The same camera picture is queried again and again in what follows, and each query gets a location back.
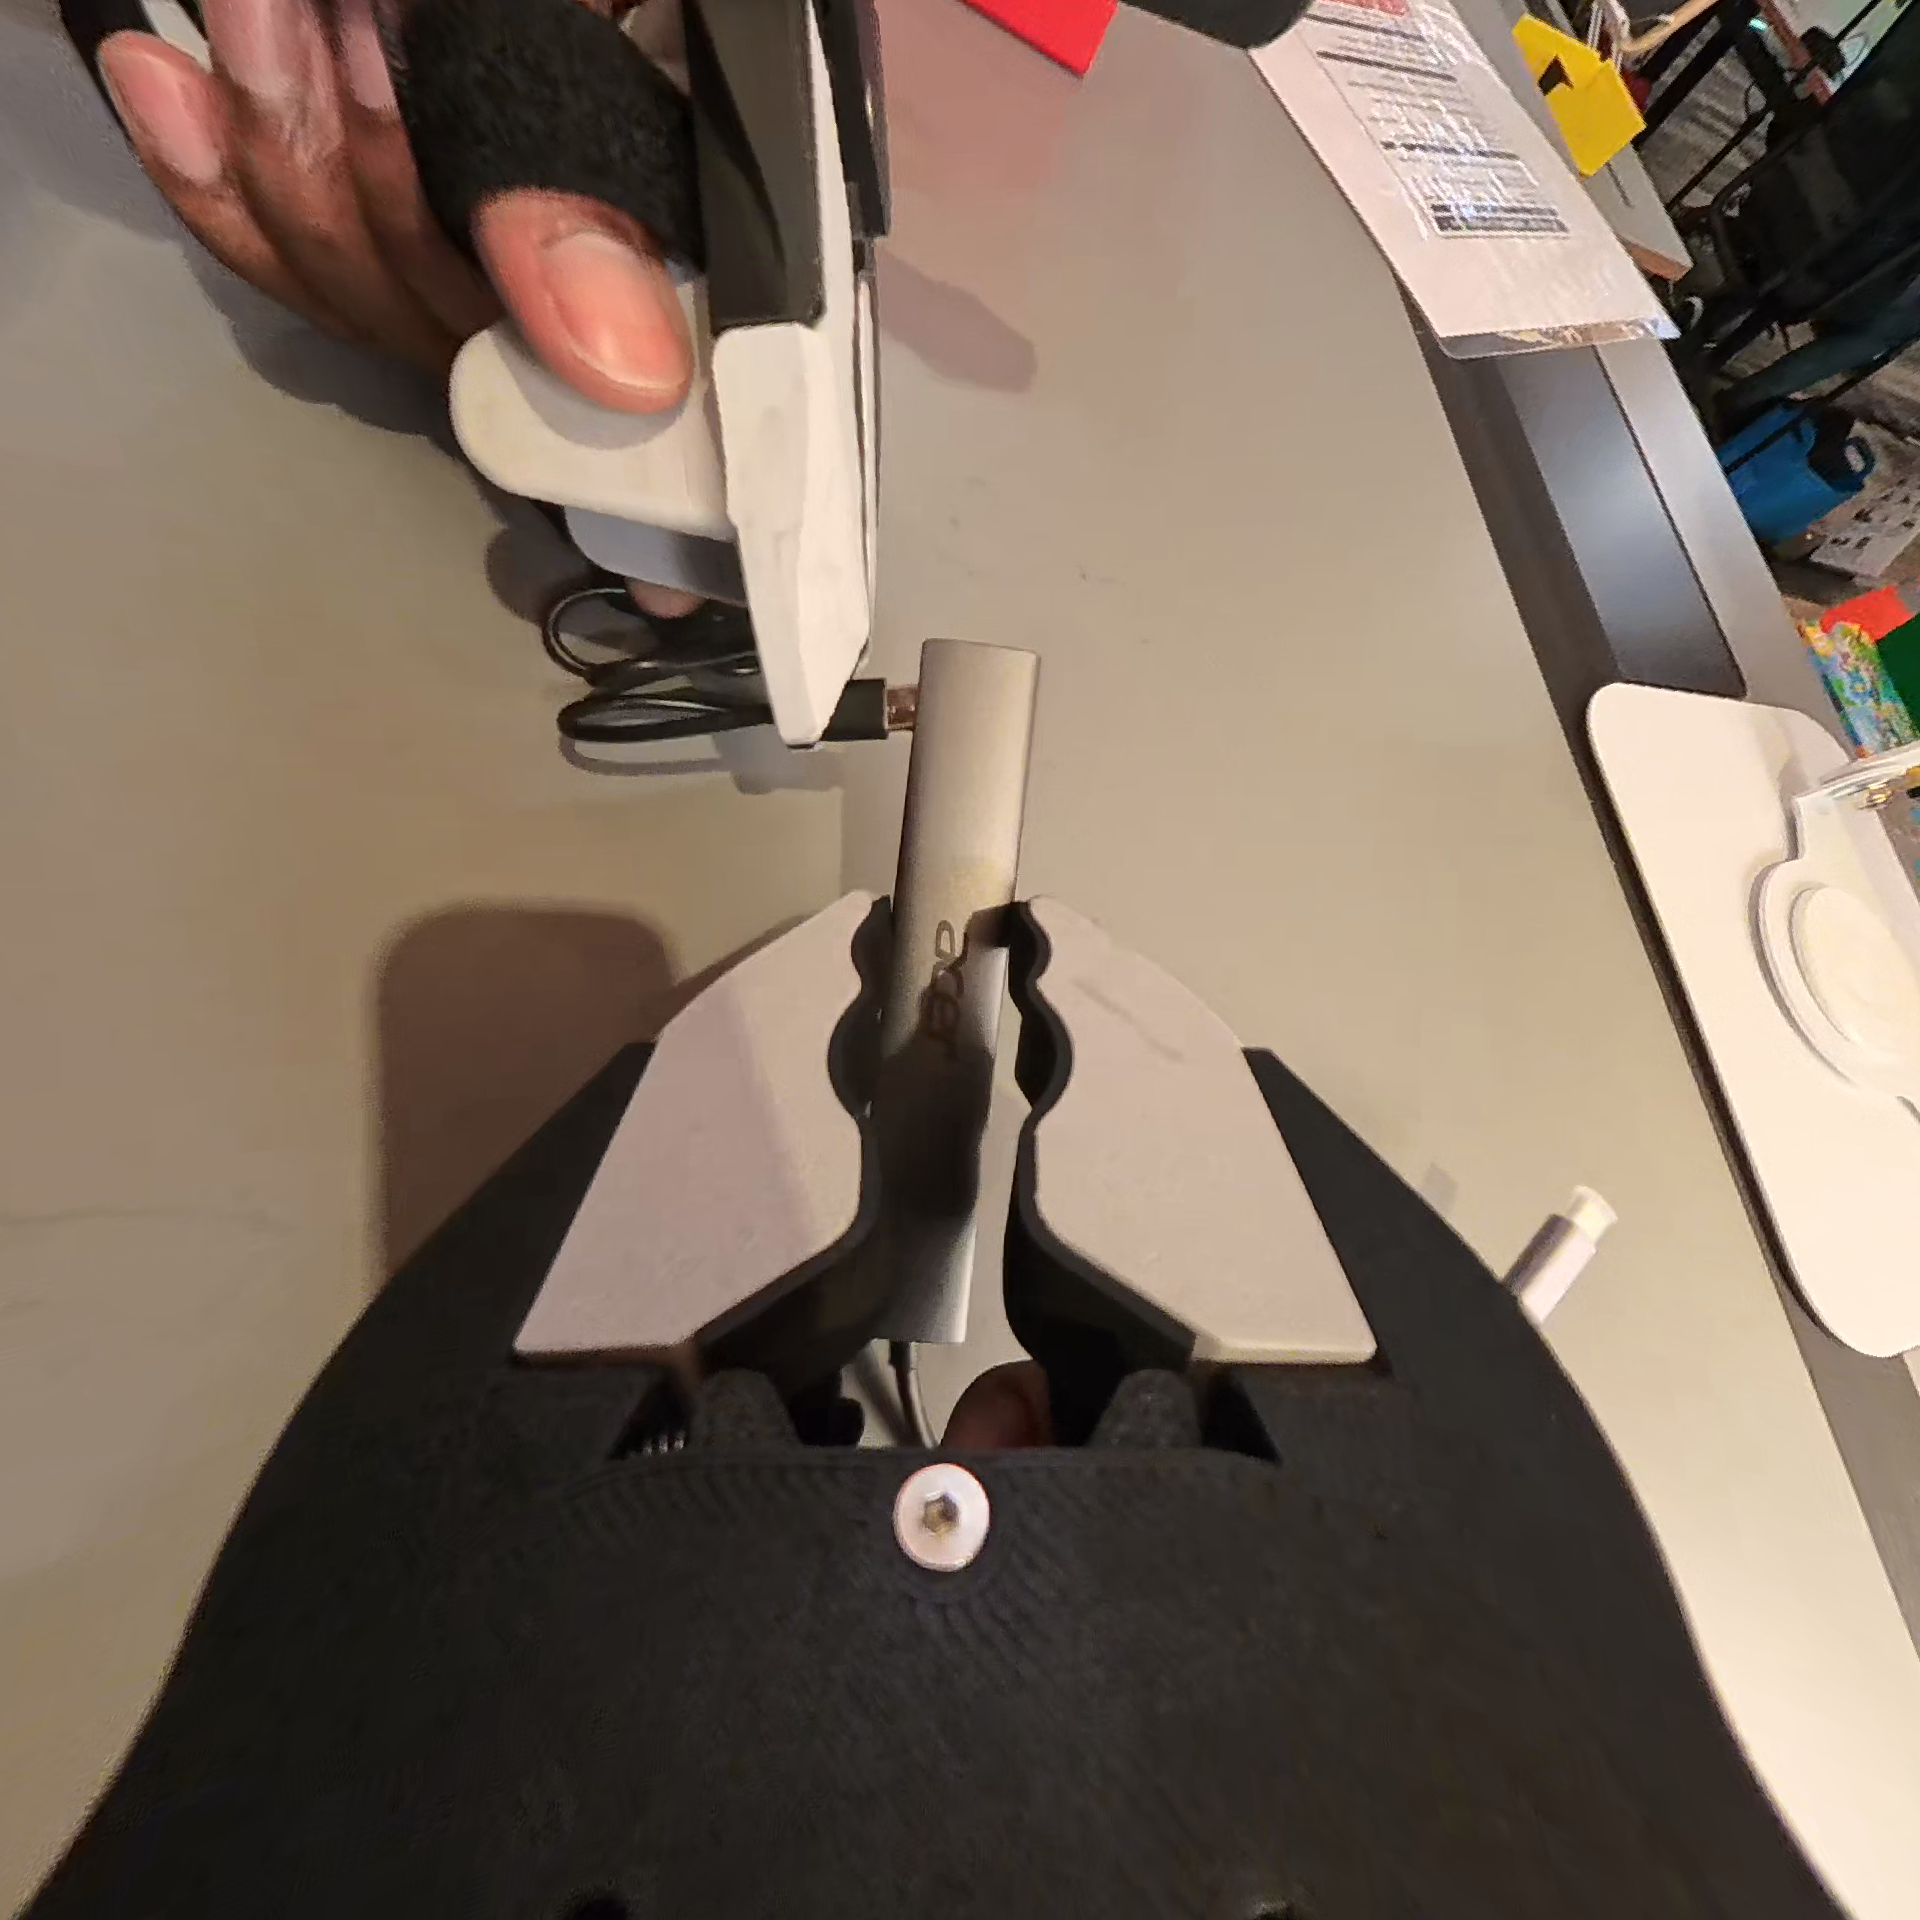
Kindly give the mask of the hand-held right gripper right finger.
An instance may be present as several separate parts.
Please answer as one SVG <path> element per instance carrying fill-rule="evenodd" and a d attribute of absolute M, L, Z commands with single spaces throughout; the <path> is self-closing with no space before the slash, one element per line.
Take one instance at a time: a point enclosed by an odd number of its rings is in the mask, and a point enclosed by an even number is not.
<path fill-rule="evenodd" d="M 1372 1334 L 1226 1024 L 1068 904 L 1012 923 L 1021 1018 L 1010 1255 L 1140 1365 L 1366 1365 Z"/>

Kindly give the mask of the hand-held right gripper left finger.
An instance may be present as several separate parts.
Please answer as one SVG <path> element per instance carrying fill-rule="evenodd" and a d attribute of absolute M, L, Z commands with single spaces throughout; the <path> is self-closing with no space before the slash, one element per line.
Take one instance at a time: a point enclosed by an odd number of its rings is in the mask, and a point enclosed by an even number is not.
<path fill-rule="evenodd" d="M 527 1363 L 827 1381 L 877 1336 L 879 992 L 894 919 L 853 893 L 658 1035 L 519 1323 Z"/>

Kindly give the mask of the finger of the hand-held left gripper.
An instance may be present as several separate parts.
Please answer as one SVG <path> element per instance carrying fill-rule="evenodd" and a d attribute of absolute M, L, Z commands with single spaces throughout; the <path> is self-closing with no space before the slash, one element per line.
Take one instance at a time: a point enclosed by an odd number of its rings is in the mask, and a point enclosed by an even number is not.
<path fill-rule="evenodd" d="M 712 390 L 758 673 L 781 743 L 824 742 L 872 635 L 872 287 L 832 277 L 815 323 L 732 328 Z"/>

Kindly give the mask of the grey usb hub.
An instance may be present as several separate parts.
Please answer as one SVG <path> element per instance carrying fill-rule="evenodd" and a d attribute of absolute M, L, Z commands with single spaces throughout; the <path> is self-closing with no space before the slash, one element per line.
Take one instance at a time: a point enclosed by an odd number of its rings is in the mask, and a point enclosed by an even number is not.
<path fill-rule="evenodd" d="M 967 1338 L 1040 661 L 926 641 L 879 1008 L 879 1338 Z"/>

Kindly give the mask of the person's left hand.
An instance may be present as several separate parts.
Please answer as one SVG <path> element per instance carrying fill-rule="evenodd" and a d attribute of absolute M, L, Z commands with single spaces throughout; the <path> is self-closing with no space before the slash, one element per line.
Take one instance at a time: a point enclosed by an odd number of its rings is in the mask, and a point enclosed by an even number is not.
<path fill-rule="evenodd" d="M 498 321 L 629 417 L 675 409 L 702 251 L 677 6 L 62 6 L 146 178 L 232 277 L 435 383 Z"/>

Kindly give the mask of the red plastic bin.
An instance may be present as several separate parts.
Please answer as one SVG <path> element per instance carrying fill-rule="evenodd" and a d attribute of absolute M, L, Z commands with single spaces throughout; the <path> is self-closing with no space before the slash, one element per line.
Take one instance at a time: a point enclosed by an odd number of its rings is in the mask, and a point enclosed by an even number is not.
<path fill-rule="evenodd" d="M 1076 80 L 1090 72 L 1119 11 L 1116 0 L 972 0 L 964 7 Z"/>

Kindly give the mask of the white flat pad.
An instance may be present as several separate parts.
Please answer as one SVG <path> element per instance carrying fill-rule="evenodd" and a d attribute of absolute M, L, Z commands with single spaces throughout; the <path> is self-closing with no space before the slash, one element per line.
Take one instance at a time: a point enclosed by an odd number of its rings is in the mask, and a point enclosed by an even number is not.
<path fill-rule="evenodd" d="M 1765 975 L 1752 899 L 1786 806 L 1859 761 L 1798 711 L 1613 683 L 1591 751 L 1788 1280 L 1839 1344 L 1917 1347 L 1917 1112 L 1842 1083 Z"/>

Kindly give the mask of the laminated instruction sheet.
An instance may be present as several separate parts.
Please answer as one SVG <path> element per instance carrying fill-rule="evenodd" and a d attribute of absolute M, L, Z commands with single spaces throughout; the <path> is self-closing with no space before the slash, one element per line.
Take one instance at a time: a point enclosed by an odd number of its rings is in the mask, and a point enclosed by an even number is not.
<path fill-rule="evenodd" d="M 1615 229 L 1454 6 L 1309 6 L 1251 59 L 1447 358 L 1672 338 Z"/>

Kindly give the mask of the white moulded tray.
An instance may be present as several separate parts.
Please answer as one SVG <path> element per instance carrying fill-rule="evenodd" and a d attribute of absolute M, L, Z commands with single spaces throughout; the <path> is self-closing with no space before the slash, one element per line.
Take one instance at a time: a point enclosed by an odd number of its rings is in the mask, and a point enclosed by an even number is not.
<path fill-rule="evenodd" d="M 1791 793 L 1788 856 L 1765 870 L 1751 927 L 1766 983 L 1848 1089 L 1917 1110 L 1917 904 L 1885 814 L 1917 751 L 1851 761 Z"/>

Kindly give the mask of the colourful patterned box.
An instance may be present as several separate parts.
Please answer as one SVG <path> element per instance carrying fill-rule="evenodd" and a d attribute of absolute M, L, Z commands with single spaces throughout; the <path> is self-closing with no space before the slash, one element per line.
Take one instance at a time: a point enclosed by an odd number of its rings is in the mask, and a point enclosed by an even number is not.
<path fill-rule="evenodd" d="M 1861 592 L 1796 632 L 1861 758 L 1917 739 L 1917 601 L 1912 585 Z"/>

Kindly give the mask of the blue container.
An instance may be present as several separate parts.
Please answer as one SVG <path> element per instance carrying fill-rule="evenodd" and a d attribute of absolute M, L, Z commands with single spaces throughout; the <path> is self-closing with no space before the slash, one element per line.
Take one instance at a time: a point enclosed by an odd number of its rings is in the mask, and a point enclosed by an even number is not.
<path fill-rule="evenodd" d="M 1876 453 L 1842 408 L 1778 403 L 1716 446 L 1746 530 L 1762 546 L 1789 545 L 1853 502 Z"/>

